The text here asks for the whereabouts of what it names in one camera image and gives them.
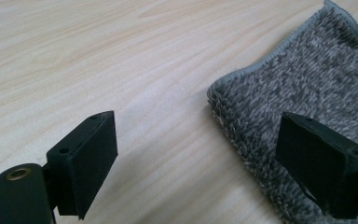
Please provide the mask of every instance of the black plastic part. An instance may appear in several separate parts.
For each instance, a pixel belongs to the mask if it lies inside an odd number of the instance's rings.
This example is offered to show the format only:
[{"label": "black plastic part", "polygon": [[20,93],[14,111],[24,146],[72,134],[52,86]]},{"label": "black plastic part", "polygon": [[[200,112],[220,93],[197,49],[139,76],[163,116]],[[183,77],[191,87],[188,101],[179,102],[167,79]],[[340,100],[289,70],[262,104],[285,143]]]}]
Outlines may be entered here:
[{"label": "black plastic part", "polygon": [[117,157],[114,112],[85,119],[47,156],[60,215],[83,219]]},{"label": "black plastic part", "polygon": [[52,211],[57,206],[57,201],[59,200],[60,183],[57,179],[52,177],[47,163],[42,167],[42,172],[43,177],[45,178],[46,189],[48,191],[48,202]]},{"label": "black plastic part", "polygon": [[283,113],[276,160],[335,218],[358,215],[358,144],[314,119]]},{"label": "black plastic part", "polygon": [[55,223],[42,169],[23,164],[0,174],[0,223]]}]

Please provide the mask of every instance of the table surface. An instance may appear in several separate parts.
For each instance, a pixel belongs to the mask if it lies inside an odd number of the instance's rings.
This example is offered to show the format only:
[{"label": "table surface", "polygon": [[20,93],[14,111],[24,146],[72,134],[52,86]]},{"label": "table surface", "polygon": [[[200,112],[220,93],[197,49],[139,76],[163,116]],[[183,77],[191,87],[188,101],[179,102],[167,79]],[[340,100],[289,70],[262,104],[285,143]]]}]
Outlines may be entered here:
[{"label": "table surface", "polygon": [[[336,1],[358,20],[358,1]],[[281,223],[208,105],[323,1],[0,1],[0,173],[46,163],[115,110],[118,153],[84,221]]]}]

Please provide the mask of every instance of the brass insert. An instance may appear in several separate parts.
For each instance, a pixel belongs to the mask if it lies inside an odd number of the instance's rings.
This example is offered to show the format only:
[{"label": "brass insert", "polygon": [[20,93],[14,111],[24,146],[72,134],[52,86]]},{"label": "brass insert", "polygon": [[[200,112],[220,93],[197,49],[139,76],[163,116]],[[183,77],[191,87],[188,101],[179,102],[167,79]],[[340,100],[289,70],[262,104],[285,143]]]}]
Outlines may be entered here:
[{"label": "brass insert", "polygon": [[31,173],[31,169],[28,167],[22,167],[16,169],[7,175],[7,180],[18,180],[26,177],[28,174]]}]

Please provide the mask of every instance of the light wood grain surface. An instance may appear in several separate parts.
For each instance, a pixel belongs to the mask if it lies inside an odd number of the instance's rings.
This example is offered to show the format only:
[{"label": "light wood grain surface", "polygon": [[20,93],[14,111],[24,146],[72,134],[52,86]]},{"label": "light wood grain surface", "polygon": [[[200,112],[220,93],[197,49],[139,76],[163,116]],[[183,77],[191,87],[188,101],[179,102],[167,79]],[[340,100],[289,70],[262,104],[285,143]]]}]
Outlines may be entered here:
[{"label": "light wood grain surface", "polygon": [[[358,20],[358,1],[336,2]],[[115,110],[119,156],[85,220],[59,223],[281,223],[206,91],[322,5],[0,1],[0,173],[46,163],[83,119]]]}]

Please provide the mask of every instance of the microfiber cloth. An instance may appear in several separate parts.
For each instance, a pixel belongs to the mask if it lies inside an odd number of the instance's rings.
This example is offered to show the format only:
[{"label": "microfiber cloth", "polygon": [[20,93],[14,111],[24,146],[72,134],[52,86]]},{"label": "microfiber cloth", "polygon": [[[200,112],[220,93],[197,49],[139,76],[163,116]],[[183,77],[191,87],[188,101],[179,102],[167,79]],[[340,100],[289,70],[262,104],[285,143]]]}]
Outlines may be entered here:
[{"label": "microfiber cloth", "polygon": [[320,121],[358,144],[358,24],[331,1],[261,61],[208,89],[213,115],[286,223],[333,219],[274,159],[284,111]]}]

